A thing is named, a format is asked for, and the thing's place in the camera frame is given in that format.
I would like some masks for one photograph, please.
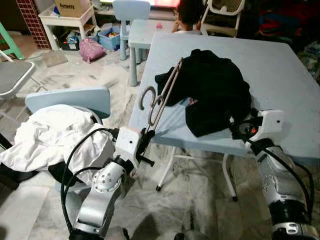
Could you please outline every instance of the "television screen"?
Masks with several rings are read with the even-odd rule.
[[[112,3],[114,0],[100,0],[102,3]],[[145,0],[155,7],[171,7],[175,8],[180,0]]]

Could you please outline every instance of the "tile floor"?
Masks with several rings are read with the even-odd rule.
[[[88,65],[77,52],[64,52],[68,62],[46,67],[33,53],[37,66],[34,78],[48,89],[103,85],[111,93],[111,116],[104,121],[108,127],[127,125],[138,93],[129,87],[129,60],[119,61],[118,52]],[[145,63],[138,66],[141,79]],[[29,81],[17,98],[4,104],[8,113],[16,115],[23,107],[24,97],[34,91]],[[25,112],[20,120],[28,119]],[[0,132],[14,140],[17,126],[0,118]],[[261,180],[254,159],[234,157],[230,161],[238,194],[238,202],[230,198],[221,165],[213,161],[175,161],[161,192],[155,187],[166,167],[171,147],[152,144],[148,157],[150,168],[141,165],[137,178],[131,181],[124,199],[115,205],[111,226],[128,229],[133,240],[173,240],[175,233],[194,229],[210,240],[270,240],[271,219],[262,195]],[[218,153],[187,150],[193,156],[209,155],[221,160]],[[313,169],[319,178],[319,168]],[[63,240],[68,231],[61,210],[55,180],[45,172],[23,182],[16,191],[0,187],[0,240]],[[320,194],[316,193],[313,223],[320,232]]]

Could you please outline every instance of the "brick wall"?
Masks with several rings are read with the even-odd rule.
[[[34,0],[16,0],[24,21],[39,49],[51,49]]]

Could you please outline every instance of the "green chair leg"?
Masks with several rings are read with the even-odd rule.
[[[8,55],[8,54],[15,54],[15,56],[23,60],[25,57],[22,55],[20,49],[17,47],[15,44],[14,40],[10,37],[9,33],[6,31],[2,23],[0,22],[0,34],[2,35],[3,39],[6,41],[6,44],[8,44],[9,49],[4,50],[3,52]]]

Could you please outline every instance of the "cardboard box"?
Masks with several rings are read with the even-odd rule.
[[[90,0],[54,0],[62,17],[79,18],[91,6]]]

